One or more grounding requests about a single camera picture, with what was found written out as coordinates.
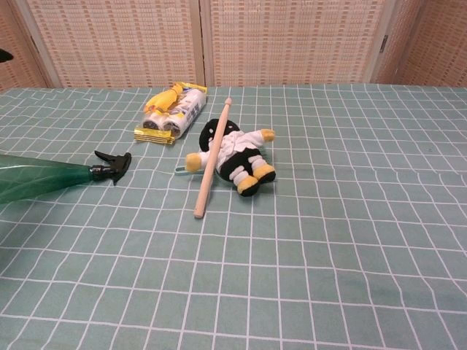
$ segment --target wooden stick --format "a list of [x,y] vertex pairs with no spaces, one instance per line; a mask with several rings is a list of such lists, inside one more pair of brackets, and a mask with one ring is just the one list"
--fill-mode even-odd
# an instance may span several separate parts
[[212,141],[212,146],[209,149],[209,158],[207,159],[206,169],[204,170],[203,180],[199,188],[198,199],[196,200],[194,215],[197,219],[202,219],[204,216],[204,209],[206,208],[207,197],[211,189],[212,176],[217,163],[217,155],[219,154],[220,145],[222,144],[222,137],[224,136],[225,126],[227,125],[228,109],[232,104],[232,99],[227,97],[225,106],[219,117],[219,123],[216,127],[216,134]]

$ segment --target wall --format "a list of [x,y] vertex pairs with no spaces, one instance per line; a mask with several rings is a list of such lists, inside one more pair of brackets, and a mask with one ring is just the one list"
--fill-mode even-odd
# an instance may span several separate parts
[[64,87],[204,82],[197,1],[27,2]]
[[365,81],[385,2],[201,1],[206,69],[214,85]]
[[467,1],[428,0],[398,84],[467,86]]
[[399,0],[386,30],[387,41],[375,67],[371,82],[392,84],[404,56],[410,33],[416,23],[422,0]]
[[46,87],[34,53],[28,45],[14,10],[5,0],[0,1],[0,47],[15,57],[0,63],[0,91],[11,88]]

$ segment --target black object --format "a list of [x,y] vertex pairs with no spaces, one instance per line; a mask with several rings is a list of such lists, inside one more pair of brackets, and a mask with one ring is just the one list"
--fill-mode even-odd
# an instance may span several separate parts
[[90,171],[93,180],[112,179],[114,184],[125,175],[131,164],[131,154],[125,155],[106,155],[105,153],[94,151],[94,153],[110,164],[110,166],[92,166]]
[[[261,155],[261,152],[259,149],[251,149],[251,148],[245,148],[243,152],[239,152],[231,156],[229,159],[227,159],[224,164],[220,167],[220,172],[219,175],[222,177],[224,180],[231,182],[230,175],[234,172],[236,168],[239,166],[243,166],[245,171],[249,174],[253,174],[253,169],[251,167],[251,163],[248,161],[248,158],[254,157],[256,155]],[[260,182],[257,182],[253,186],[247,188],[244,190],[240,195],[243,197],[250,197],[251,195],[254,195],[258,189],[260,188]]]
[[[201,151],[209,151],[209,143],[214,139],[214,134],[216,133],[217,124],[219,124],[218,119],[211,119],[206,123],[201,134],[199,135],[199,146]],[[234,122],[227,120],[227,125],[225,126],[224,136],[230,134],[232,131],[240,131],[240,128]]]
[[0,49],[0,63],[11,61],[13,59],[13,55],[3,49]]

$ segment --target stuffed toy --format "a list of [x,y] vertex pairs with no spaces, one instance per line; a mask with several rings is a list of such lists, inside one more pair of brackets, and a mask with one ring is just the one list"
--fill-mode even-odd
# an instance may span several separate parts
[[[204,126],[199,136],[202,152],[186,156],[187,171],[195,172],[206,167],[218,123],[218,119],[212,119]],[[274,137],[275,133],[270,129],[244,133],[237,124],[228,120],[217,156],[216,170],[221,178],[236,185],[240,195],[254,195],[260,184],[276,178],[274,167],[263,159],[258,149],[265,141],[273,141]]]

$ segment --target white roll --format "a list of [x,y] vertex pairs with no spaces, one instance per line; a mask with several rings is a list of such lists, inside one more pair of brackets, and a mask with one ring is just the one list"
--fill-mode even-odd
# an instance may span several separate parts
[[148,116],[144,117],[143,128],[163,130],[163,123],[167,119],[167,116],[160,112],[153,112]]
[[171,131],[172,136],[178,139],[195,120],[205,104],[206,93],[194,88],[189,89],[180,102],[169,110],[169,116],[162,123],[162,130]]

